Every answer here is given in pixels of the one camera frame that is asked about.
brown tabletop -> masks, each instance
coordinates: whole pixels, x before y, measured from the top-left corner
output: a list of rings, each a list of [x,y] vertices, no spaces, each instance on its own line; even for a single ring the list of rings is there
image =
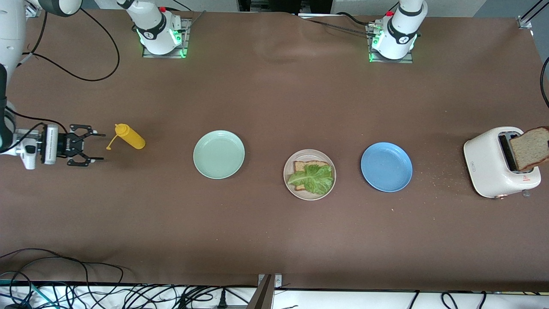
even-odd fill
[[[8,98],[21,113],[106,133],[86,143],[106,160],[28,171],[0,157],[2,252],[44,247],[120,264],[131,269],[125,282],[254,284],[270,272],[295,288],[549,290],[549,183],[528,199],[482,198],[462,153],[497,126],[547,125],[540,58],[513,19],[428,18],[410,65],[369,63],[364,37],[283,13],[204,13],[186,59],[142,59],[125,12],[90,12],[116,39],[120,69],[93,83],[30,59]],[[345,17],[323,20],[360,30]],[[31,46],[40,26],[29,21]],[[38,52],[87,78],[116,62],[82,13],[50,16]],[[105,150],[115,123],[146,147],[117,140]],[[243,140],[246,159],[234,176],[211,180],[192,154],[218,129]],[[380,141],[412,159],[402,191],[377,191],[362,177],[360,157]],[[282,180],[286,159],[306,148],[329,155],[338,172],[315,202]],[[68,262],[26,273],[83,280]],[[91,279],[116,275],[97,268]]]

lettuce leaf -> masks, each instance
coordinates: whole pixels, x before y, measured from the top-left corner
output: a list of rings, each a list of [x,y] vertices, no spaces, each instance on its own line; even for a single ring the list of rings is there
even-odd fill
[[[304,185],[305,190],[310,193],[324,195],[330,191],[334,184],[332,167],[329,165],[322,167],[316,164],[306,165],[305,171],[298,171],[290,176],[288,184],[295,186]]]

